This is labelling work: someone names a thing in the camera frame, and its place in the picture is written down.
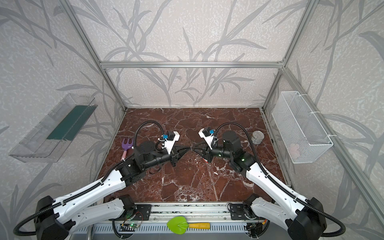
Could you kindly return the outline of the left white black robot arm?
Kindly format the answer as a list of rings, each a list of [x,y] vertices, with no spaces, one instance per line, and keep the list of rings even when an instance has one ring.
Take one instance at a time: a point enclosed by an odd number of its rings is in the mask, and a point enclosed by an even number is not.
[[[94,203],[141,180],[148,169],[166,162],[175,165],[189,150],[186,146],[175,146],[174,141],[166,141],[158,150],[155,143],[146,141],[99,180],[55,199],[50,196],[40,199],[34,218],[37,239],[64,240],[78,229],[132,211],[134,204],[129,197],[97,206]]]

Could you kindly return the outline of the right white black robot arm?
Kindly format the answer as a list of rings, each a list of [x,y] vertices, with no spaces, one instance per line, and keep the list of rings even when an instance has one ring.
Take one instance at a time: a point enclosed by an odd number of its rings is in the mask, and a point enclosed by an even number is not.
[[[242,148],[241,141],[234,131],[223,134],[223,145],[217,144],[216,132],[207,127],[199,131],[206,147],[201,156],[211,162],[214,157],[229,160],[229,165],[249,181],[259,186],[275,202],[262,197],[250,197],[245,203],[250,217],[261,217],[286,230],[293,240],[318,240],[327,223],[325,217],[300,204],[305,197],[290,189],[278,178],[257,163],[257,158]]]

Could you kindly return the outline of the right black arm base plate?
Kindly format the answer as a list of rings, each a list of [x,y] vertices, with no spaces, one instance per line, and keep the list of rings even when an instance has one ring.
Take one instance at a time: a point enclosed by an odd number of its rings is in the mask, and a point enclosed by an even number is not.
[[[254,220],[257,218],[248,205],[228,203],[227,209],[231,214],[231,220]]]

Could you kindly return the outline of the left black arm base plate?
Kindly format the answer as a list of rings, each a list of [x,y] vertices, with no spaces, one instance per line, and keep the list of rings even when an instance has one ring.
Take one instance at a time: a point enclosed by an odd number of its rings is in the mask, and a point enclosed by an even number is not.
[[[152,205],[135,205],[127,210],[124,220],[128,221],[148,221],[151,215]]]

